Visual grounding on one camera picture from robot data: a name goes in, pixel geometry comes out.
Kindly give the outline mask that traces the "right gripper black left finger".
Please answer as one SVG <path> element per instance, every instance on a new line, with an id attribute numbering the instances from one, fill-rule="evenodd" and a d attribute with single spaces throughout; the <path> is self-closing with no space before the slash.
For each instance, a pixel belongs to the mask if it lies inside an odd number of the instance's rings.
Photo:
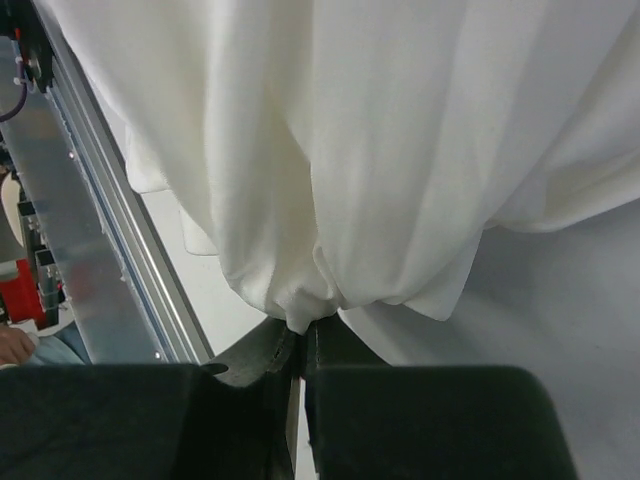
<path id="1" fill-rule="evenodd" d="M 297 336 L 266 319 L 204 365 L 9 367 L 5 479 L 290 479 Z"/>

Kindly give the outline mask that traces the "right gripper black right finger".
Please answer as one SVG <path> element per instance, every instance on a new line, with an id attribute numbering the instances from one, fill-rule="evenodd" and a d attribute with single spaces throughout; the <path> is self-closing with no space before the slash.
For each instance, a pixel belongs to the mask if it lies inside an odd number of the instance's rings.
<path id="1" fill-rule="evenodd" d="M 554 405 L 513 366 L 391 366 L 338 316 L 305 338 L 322 479 L 574 479 Z"/>

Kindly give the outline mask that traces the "white cloth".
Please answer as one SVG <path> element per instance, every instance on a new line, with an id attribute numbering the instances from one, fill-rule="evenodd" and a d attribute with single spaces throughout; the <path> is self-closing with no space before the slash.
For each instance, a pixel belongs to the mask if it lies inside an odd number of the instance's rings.
<path id="1" fill-rule="evenodd" d="M 635 1 L 48 1 L 139 193 L 303 332 L 448 318 L 483 231 L 639 196 Z"/>

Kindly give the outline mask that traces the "person's bare hand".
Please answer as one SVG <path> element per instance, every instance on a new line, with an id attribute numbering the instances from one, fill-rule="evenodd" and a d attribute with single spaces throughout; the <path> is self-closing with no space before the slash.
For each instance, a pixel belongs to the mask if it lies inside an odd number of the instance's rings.
<path id="1" fill-rule="evenodd" d="M 1 365 L 22 365 L 36 350 L 35 343 L 20 329 L 1 326 L 0 361 Z"/>

